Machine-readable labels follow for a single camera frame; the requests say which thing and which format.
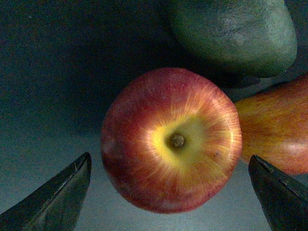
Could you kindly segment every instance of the dark background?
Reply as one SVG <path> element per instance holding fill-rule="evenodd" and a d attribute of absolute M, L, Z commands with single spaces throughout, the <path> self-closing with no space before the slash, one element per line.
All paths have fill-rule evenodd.
<path fill-rule="evenodd" d="M 117 94 L 146 71 L 185 67 L 237 101 L 308 71 L 308 1 L 286 1 L 295 24 L 296 62 L 279 76 L 224 76 L 172 37 L 164 1 L 2 1 L 0 3 L 0 213 L 85 151 L 92 155 L 84 230 L 270 230 L 239 163 L 226 187 L 179 215 L 139 210 L 113 189 L 101 165 L 99 132 Z M 298 177 L 307 182 L 306 176 Z"/>

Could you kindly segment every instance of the avocado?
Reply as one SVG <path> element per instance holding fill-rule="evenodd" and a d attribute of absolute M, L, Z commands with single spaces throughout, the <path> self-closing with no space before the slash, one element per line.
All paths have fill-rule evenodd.
<path fill-rule="evenodd" d="M 170 0 L 168 18 L 184 49 L 227 73 L 272 77 L 296 58 L 283 0 Z"/>

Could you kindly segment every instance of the gray surface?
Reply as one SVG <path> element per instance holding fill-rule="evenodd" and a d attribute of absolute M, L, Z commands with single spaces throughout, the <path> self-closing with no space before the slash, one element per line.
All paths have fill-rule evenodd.
<path fill-rule="evenodd" d="M 179 215 L 135 208 L 106 177 L 99 130 L 111 101 L 137 75 L 181 64 L 156 1 L 11 2 L 0 5 L 0 213 L 90 152 L 91 183 L 76 231 L 270 230 L 241 162 L 221 192 Z M 253 86 L 224 89 L 233 100 L 308 70 L 308 2 L 287 5 L 296 63 Z"/>

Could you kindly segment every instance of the red apple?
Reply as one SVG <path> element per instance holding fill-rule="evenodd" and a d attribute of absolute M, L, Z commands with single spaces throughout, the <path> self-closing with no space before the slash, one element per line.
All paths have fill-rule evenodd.
<path fill-rule="evenodd" d="M 236 108 L 212 82 L 181 68 L 132 81 L 102 127 L 103 165 L 116 190 L 156 213 L 193 210 L 226 184 L 241 153 Z"/>
<path fill-rule="evenodd" d="M 287 174 L 308 173 L 308 73 L 235 105 L 244 162 L 256 154 Z"/>

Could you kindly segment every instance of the apple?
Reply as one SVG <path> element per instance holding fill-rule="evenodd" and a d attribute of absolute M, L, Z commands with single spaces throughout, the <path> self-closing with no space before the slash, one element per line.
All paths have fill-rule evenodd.
<path fill-rule="evenodd" d="M 105 115 L 104 168 L 133 205 L 156 213 L 193 210 L 220 191 L 237 165 L 236 108 L 216 85 L 182 68 L 133 80 Z"/>
<path fill-rule="evenodd" d="M 308 73 L 235 105 L 244 162 L 256 154 L 287 174 L 308 173 Z"/>

